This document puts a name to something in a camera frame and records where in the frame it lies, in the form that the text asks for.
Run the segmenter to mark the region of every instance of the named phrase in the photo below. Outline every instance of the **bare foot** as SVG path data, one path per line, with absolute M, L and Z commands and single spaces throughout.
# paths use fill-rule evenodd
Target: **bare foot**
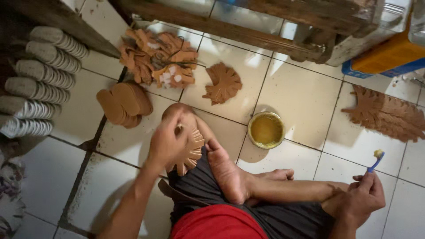
M 259 178 L 265 178 L 269 180 L 294 180 L 294 170 L 291 169 L 275 169 L 271 172 L 254 174 Z
M 224 196 L 230 203 L 244 204 L 251 197 L 250 184 L 256 178 L 269 180 L 293 180 L 293 169 L 276 169 L 272 172 L 262 174 L 250 174 L 240 169 L 229 159 L 227 151 L 213 138 L 206 144 L 208 162 L 210 163 L 212 174 L 217 181 Z M 252 200 L 251 205 L 258 203 Z

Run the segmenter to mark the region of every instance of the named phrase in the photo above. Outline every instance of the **wooden plank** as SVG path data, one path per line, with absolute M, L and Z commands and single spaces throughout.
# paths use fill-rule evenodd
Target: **wooden plank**
M 40 25 L 53 26 L 73 35 L 89 48 L 119 58 L 119 51 L 60 0 L 12 0 L 2 3 Z
M 314 44 L 319 46 L 322 49 L 323 54 L 314 62 L 317 64 L 324 64 L 332 55 L 336 36 L 337 34 L 334 32 L 318 28 L 310 28 L 310 26 L 306 24 L 298 24 L 297 31 L 294 36 L 294 42 L 295 44 Z M 298 59 L 296 57 L 291 57 L 291 59 L 298 62 L 304 61 L 303 59 Z
M 321 49 L 316 46 L 296 45 L 293 41 L 280 36 L 200 17 L 162 4 L 140 0 L 118 1 L 126 12 L 139 14 L 145 20 L 157 19 L 310 61 L 318 59 L 322 54 Z
M 352 35 L 372 22 L 376 0 L 234 0 L 232 5 Z

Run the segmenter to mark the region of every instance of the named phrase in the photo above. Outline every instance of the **floor tile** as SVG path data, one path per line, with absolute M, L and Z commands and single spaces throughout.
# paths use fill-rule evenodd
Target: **floor tile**
M 398 180 L 382 239 L 423 238 L 425 188 Z
M 87 239 L 87 237 L 63 228 L 58 228 L 54 239 Z
M 68 221 L 83 230 L 99 233 L 137 173 L 137 168 L 94 153 L 71 204 Z M 170 233 L 172 210 L 173 201 L 155 185 L 139 235 L 166 239 Z
M 425 112 L 425 107 L 418 107 Z M 399 178 L 425 186 L 425 140 L 407 142 Z
M 83 150 L 50 137 L 22 156 L 26 165 L 22 201 L 27 212 L 57 224 L 84 156 Z
M 401 76 L 390 78 L 377 74 L 366 79 L 344 76 L 344 81 L 361 85 L 371 90 L 379 91 L 415 104 L 419 97 L 420 86 L 409 80 L 402 80 Z
M 352 183 L 355 175 L 364 175 L 367 168 L 355 163 L 340 159 L 338 157 L 322 153 L 317 167 L 316 181 L 334 181 Z M 371 214 L 369 219 L 358 230 L 356 237 L 361 239 L 381 238 L 384 230 L 385 220 L 390 208 L 391 198 L 396 186 L 397 178 L 377 172 L 384 188 L 385 200 L 387 205 Z
M 80 16 L 112 45 L 122 45 L 128 25 L 108 1 L 86 0 Z
M 349 114 L 341 109 L 355 107 L 356 97 L 350 94 L 353 91 L 351 84 L 343 84 L 323 151 L 370 167 L 376 162 L 373 152 L 382 149 L 385 160 L 376 169 L 397 176 L 406 143 L 350 122 Z
M 425 88 L 422 88 L 421 94 L 419 95 L 418 105 L 425 107 Z
M 119 59 L 106 56 L 97 51 L 90 50 L 90 54 L 82 61 L 82 67 L 89 71 L 119 80 L 124 68 Z
M 167 26 L 162 23 L 150 25 L 148 29 L 156 34 L 164 32 L 164 31 L 174 33 L 175 35 L 179 37 L 183 37 L 185 41 L 189 41 L 190 46 L 196 50 L 198 49 L 202 39 L 202 36 L 200 35 L 190 33 L 188 31 L 184 31 L 172 26 Z M 175 101 L 178 101 L 180 99 L 180 95 L 182 91 L 182 89 L 179 89 L 179 88 L 168 88 L 168 89 L 165 89 L 164 87 L 157 88 L 156 82 L 152 83 L 151 85 L 142 84 L 142 86 L 148 92 L 152 92 L 154 94 L 161 95 Z
M 247 125 L 254 111 L 269 61 L 269 57 L 203 38 L 198 63 L 211 67 L 224 62 L 227 66 L 233 67 L 241 77 L 242 89 L 224 104 L 211 105 L 210 99 L 202 98 L 202 95 L 206 94 L 205 86 L 212 85 L 211 79 L 205 68 L 198 67 L 193 73 L 196 84 L 188 86 L 183 91 L 180 101 Z
M 80 145 L 94 138 L 103 117 L 103 109 L 96 100 L 101 89 L 109 89 L 117 81 L 99 74 L 81 70 L 75 75 L 71 99 L 62 105 L 62 113 L 53 120 L 52 135 Z
M 342 81 L 272 59 L 255 114 L 277 113 L 285 138 L 322 149 Z
M 34 216 L 25 214 L 21 227 L 13 239 L 50 239 L 53 238 L 56 226 L 44 222 Z
M 288 140 L 274 149 L 261 149 L 247 136 L 237 165 L 252 174 L 292 168 L 296 180 L 313 180 L 319 158 L 319 151 Z
M 283 26 L 282 26 L 282 30 L 280 32 L 280 36 L 283 37 L 283 38 L 293 40 L 294 36 L 295 36 L 296 29 L 297 29 L 296 23 L 285 20 L 285 22 L 283 23 Z M 312 71 L 315 71 L 315 72 L 319 72 L 321 74 L 325 74 L 327 76 L 334 77 L 334 78 L 337 78 L 337 79 L 340 79 L 340 80 L 342 80 L 343 76 L 344 76 L 341 72 L 341 66 L 340 67 L 333 67 L 333 66 L 326 65 L 326 64 L 318 65 L 318 64 L 311 62 L 311 61 L 304 61 L 304 62 L 301 63 L 301 62 L 298 62 L 298 61 L 291 60 L 291 58 L 288 55 L 278 53 L 278 52 L 275 52 L 273 54 L 273 58 L 294 64 L 294 65 L 297 65 L 297 66 L 300 66 L 300 67 L 303 67 L 303 68 L 306 68 L 306 69 L 309 69 L 309 70 L 312 70 Z
M 149 152 L 150 139 L 161 122 L 162 113 L 175 102 L 147 93 L 152 102 L 153 113 L 142 117 L 140 124 L 132 129 L 113 125 L 109 121 L 103 128 L 97 151 L 118 158 L 135 166 L 141 166 Z
M 195 112 L 214 132 L 218 142 L 229 153 L 229 158 L 236 162 L 247 133 L 247 127 L 201 110 L 195 109 Z
M 214 0 L 154 0 L 180 11 L 208 17 L 214 5 Z

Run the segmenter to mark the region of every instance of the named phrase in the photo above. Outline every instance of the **toothbrush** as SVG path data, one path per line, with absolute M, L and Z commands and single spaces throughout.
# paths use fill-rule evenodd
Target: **toothbrush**
M 368 168 L 369 173 L 373 172 L 373 170 L 375 169 L 376 166 L 378 166 L 379 162 L 382 160 L 384 155 L 385 155 L 385 152 L 382 151 L 382 149 L 375 150 L 373 156 L 376 157 L 377 160 L 376 160 L 376 163 L 372 167 Z

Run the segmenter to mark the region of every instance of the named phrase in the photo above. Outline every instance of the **stack of leather pieces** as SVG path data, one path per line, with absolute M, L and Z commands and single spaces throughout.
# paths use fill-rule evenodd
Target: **stack of leather pieces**
M 142 116 L 153 112 L 152 103 L 139 85 L 118 83 L 110 90 L 101 90 L 96 95 L 106 118 L 114 125 L 134 128 Z

